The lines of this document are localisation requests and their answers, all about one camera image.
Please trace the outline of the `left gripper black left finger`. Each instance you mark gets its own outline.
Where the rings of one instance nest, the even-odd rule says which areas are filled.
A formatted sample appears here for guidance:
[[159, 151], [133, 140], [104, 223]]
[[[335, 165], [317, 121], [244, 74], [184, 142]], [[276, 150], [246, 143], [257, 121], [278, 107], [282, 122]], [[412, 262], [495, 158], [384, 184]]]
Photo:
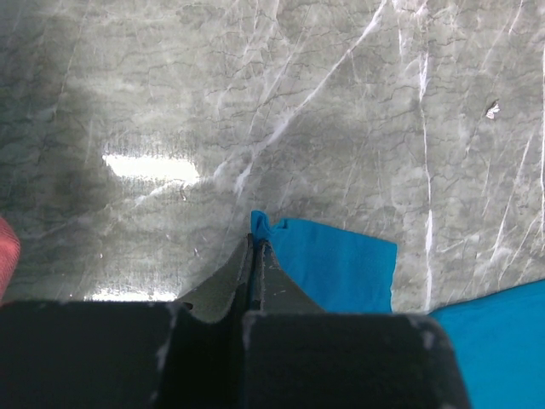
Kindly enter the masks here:
[[234, 408], [254, 246], [172, 302], [9, 302], [4, 408]]

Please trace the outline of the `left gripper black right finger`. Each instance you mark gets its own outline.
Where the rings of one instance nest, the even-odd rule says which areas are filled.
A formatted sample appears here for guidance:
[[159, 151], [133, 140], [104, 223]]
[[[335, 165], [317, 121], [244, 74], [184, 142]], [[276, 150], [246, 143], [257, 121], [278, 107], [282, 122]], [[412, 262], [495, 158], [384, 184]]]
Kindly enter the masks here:
[[255, 255], [244, 316], [245, 408], [468, 408], [450, 339], [420, 314], [323, 311], [279, 266]]

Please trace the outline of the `teal blue t shirt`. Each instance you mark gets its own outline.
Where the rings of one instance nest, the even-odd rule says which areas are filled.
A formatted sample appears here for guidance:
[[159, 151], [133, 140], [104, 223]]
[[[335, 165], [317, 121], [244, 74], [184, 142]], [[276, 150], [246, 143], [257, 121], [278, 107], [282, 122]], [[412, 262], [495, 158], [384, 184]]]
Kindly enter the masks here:
[[[332, 313], [389, 313], [396, 244], [324, 224], [250, 215], [254, 242], [271, 244], [279, 266]], [[544, 406], [544, 282], [438, 308], [475, 408]]]

